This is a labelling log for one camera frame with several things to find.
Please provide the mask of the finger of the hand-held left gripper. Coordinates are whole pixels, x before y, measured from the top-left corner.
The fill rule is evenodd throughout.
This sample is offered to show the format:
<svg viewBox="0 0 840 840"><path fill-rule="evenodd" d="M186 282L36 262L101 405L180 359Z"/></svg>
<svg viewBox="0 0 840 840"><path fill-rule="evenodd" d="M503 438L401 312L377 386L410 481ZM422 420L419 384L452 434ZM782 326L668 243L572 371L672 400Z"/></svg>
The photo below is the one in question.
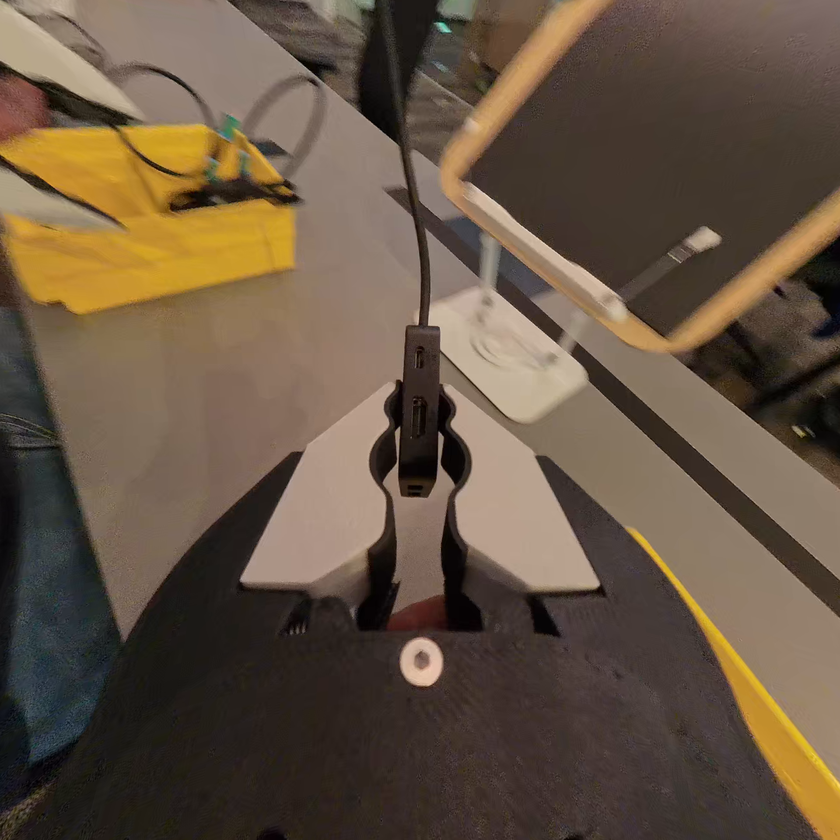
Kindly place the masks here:
<svg viewBox="0 0 840 840"><path fill-rule="evenodd" d="M51 228L120 230L123 226L97 209L27 183L14 172L1 173L1 215L4 220L23 218Z"/></svg>
<svg viewBox="0 0 840 840"><path fill-rule="evenodd" d="M142 111L98 68L14 7L1 10L2 70L25 79L75 119L141 122Z"/></svg>

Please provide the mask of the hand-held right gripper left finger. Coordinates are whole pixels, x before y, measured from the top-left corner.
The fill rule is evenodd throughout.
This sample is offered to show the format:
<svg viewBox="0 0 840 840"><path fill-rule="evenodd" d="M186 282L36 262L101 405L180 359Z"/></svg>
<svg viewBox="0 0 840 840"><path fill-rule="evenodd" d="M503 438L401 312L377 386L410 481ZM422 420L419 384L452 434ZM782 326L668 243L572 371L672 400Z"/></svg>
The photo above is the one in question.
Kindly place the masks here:
<svg viewBox="0 0 840 840"><path fill-rule="evenodd" d="M244 588L335 597L358 624L386 621L396 527L384 480L396 464L401 390L387 383L305 447L241 574Z"/></svg>

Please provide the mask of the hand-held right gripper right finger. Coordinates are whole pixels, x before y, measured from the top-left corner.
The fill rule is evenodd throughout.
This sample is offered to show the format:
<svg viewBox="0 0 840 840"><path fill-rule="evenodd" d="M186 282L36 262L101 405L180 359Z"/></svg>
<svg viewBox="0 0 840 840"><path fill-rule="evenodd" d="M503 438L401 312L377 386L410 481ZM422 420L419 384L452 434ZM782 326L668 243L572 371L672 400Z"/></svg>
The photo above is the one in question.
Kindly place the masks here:
<svg viewBox="0 0 840 840"><path fill-rule="evenodd" d="M451 385L439 393L447 498L440 559L450 624L601 589L543 460Z"/></svg>

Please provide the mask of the yellow plastic bin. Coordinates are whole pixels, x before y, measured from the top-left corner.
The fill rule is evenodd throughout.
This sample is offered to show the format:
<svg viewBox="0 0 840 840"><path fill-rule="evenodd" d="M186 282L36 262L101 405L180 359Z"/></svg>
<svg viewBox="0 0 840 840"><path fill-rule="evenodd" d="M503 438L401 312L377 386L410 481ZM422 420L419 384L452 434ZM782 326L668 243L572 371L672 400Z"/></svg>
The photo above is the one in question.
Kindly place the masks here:
<svg viewBox="0 0 840 840"><path fill-rule="evenodd" d="M202 166L202 124L124 128L153 161ZM2 172L97 209L120 230L2 218L3 248L28 297L89 314L291 270L299 198L236 122L224 129L216 180L162 175L105 128L43 129L2 143Z"/></svg>
<svg viewBox="0 0 840 840"><path fill-rule="evenodd" d="M838 779L649 541L634 528L627 532L668 578L700 625L754 741L793 803L820 838L838 839Z"/></svg>

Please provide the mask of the black switch lead cable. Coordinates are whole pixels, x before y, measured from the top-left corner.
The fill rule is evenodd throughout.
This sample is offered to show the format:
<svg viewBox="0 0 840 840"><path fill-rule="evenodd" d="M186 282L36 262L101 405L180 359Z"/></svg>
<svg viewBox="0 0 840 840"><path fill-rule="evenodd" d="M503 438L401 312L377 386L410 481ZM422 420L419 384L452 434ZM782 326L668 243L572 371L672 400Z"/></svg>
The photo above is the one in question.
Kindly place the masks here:
<svg viewBox="0 0 840 840"><path fill-rule="evenodd" d="M126 134L120 126L112 124L110 125L110 129L116 133L122 145L136 160L142 162L154 172L158 172L162 175L166 175L180 181L190 181L202 178L205 182L212 183L216 180L215 172L219 164L219 157L222 153L224 143L228 142L228 137L217 130L213 111L197 91L195 91L183 79L170 71L139 61L129 61L114 66L108 71L107 76L118 88L122 88L127 80L132 77L157 76L173 82L176 86L186 91L186 93L198 106L204 119L204 125L211 134L212 141L203 155L202 166L194 171L180 172L163 166L141 152L130 141L128 134ZM298 74L293 77L278 80L275 84L264 91L264 93L255 101L251 110L247 112L245 120L241 123L241 132L245 137L248 137L249 132L256 128L257 123L262 119L271 106L283 99L293 90L304 87L311 87L312 89L311 113L306 128L304 129L297 146L292 152L286 154L288 158L288 165L286 170L282 173L282 177L285 179L294 175L302 166L303 162L309 157L312 147L317 141L326 118L326 87L320 79Z"/></svg>

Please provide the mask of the wood-framed portable monitor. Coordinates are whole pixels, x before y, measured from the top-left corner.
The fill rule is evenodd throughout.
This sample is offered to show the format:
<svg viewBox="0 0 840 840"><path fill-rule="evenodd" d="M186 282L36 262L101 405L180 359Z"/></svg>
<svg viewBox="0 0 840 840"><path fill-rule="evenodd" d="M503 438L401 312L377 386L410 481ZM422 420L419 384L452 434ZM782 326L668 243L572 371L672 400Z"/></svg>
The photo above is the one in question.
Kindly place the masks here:
<svg viewBox="0 0 840 840"><path fill-rule="evenodd" d="M838 2L561 2L440 164L678 354L838 237Z"/></svg>

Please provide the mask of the person's left hand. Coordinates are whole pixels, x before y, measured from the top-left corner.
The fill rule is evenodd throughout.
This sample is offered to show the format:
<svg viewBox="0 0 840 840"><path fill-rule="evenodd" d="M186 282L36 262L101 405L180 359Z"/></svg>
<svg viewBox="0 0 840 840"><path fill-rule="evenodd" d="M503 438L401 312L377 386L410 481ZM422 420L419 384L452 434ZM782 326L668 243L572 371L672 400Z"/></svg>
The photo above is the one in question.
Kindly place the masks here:
<svg viewBox="0 0 840 840"><path fill-rule="evenodd" d="M51 128L45 93L24 78L1 76L1 143L35 130Z"/></svg>

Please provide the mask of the white monitor stand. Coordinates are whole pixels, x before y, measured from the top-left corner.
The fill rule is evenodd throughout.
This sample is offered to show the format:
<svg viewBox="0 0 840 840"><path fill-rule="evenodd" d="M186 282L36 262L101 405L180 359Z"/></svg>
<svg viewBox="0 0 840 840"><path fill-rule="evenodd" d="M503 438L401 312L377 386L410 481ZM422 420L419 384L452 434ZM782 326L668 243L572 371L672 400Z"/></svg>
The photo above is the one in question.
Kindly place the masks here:
<svg viewBox="0 0 840 840"><path fill-rule="evenodd" d="M627 308L617 293L527 230L495 199L472 184L462 187L465 209L480 228L479 280L434 302L429 321L439 327L443 355L501 414L517 424L534 424L584 388L588 375L571 354L575 334L551 339L501 295L502 243L496 234L581 303L583 319L622 322Z"/></svg>

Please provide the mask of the person's blue jeans leg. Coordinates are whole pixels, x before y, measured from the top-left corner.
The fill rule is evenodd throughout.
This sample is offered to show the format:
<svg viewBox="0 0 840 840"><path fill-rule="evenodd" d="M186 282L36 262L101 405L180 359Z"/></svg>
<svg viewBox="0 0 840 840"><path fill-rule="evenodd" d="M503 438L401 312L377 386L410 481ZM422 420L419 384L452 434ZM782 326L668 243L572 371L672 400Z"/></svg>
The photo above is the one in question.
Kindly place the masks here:
<svg viewBox="0 0 840 840"><path fill-rule="evenodd" d="M120 642L19 313L1 310L2 811L90 722Z"/></svg>

